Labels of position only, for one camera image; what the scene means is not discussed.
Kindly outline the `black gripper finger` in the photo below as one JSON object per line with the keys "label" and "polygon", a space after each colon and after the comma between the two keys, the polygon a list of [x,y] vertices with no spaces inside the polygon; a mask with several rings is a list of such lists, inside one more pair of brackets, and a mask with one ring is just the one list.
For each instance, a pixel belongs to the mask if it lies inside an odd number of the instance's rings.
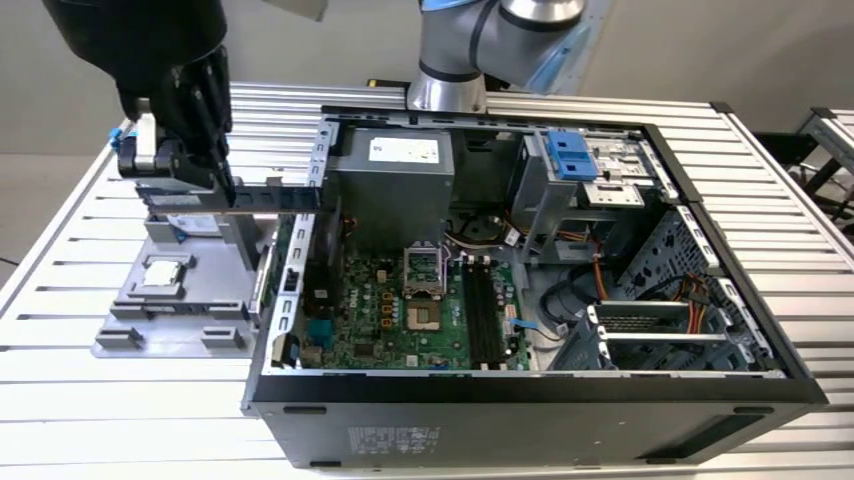
{"label": "black gripper finger", "polygon": [[136,127],[136,135],[118,144],[119,173],[136,182],[150,205],[228,208],[235,201],[228,152],[212,168],[199,165],[175,134],[179,121],[175,86],[182,69],[171,71],[148,95],[132,95],[118,89],[122,108]]}
{"label": "black gripper finger", "polygon": [[228,52],[220,45],[186,65],[176,80],[175,134],[199,165],[212,168],[224,160],[226,135],[232,128]]}

